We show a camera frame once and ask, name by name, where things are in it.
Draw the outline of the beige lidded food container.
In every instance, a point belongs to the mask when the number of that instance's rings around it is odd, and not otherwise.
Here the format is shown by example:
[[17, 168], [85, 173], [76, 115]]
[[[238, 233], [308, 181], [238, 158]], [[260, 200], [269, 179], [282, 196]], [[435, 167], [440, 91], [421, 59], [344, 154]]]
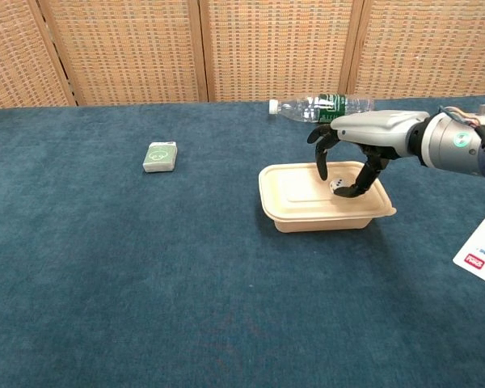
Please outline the beige lidded food container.
[[363, 229], [373, 219], [394, 215], [396, 208], [378, 180], [357, 198], [333, 193], [332, 183], [352, 184], [363, 166], [357, 161], [329, 162], [326, 181], [314, 162], [267, 166], [259, 173], [263, 211], [282, 233]]

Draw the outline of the clear plastic water bottle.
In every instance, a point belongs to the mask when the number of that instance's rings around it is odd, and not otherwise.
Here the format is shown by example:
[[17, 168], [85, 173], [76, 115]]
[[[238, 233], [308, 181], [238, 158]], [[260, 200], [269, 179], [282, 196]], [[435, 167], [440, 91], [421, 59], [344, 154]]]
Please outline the clear plastic water bottle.
[[268, 114], [284, 116], [303, 123], [331, 123], [354, 113], [369, 112], [375, 101], [370, 97], [346, 94], [314, 93], [285, 99], [270, 99]]

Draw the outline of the green tissue pack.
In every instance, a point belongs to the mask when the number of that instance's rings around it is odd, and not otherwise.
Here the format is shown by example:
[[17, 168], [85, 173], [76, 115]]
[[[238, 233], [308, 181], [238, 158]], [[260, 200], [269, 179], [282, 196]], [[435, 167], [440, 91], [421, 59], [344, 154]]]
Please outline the green tissue pack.
[[144, 172], [167, 172], [175, 169], [178, 148], [174, 141], [151, 142], [142, 167]]

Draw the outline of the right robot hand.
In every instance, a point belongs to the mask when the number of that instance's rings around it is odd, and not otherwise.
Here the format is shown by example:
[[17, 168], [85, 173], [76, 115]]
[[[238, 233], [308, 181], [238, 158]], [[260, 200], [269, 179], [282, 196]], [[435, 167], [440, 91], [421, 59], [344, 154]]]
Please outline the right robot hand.
[[344, 198], [365, 194], [389, 161], [415, 154], [409, 147], [411, 133], [427, 123], [429, 117], [421, 111], [380, 110], [341, 116], [329, 124], [319, 124], [307, 142], [315, 144], [315, 162], [321, 180], [328, 178], [328, 150], [340, 142], [352, 143], [367, 160], [352, 185], [337, 187], [333, 193]]

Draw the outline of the blue table cloth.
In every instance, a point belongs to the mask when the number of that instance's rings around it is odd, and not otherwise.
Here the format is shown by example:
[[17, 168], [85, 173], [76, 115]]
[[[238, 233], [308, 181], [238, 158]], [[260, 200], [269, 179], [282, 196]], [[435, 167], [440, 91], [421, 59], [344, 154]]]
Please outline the blue table cloth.
[[[485, 179], [392, 162], [397, 212], [283, 234], [310, 162], [266, 103], [0, 109], [0, 388], [485, 388]], [[146, 173], [151, 142], [175, 169]]]

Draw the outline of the woven folding screen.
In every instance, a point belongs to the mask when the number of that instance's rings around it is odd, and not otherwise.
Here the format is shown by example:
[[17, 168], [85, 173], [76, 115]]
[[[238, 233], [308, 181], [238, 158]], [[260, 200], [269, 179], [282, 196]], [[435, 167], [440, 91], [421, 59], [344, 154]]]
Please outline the woven folding screen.
[[0, 108], [485, 95], [485, 0], [0, 0]]

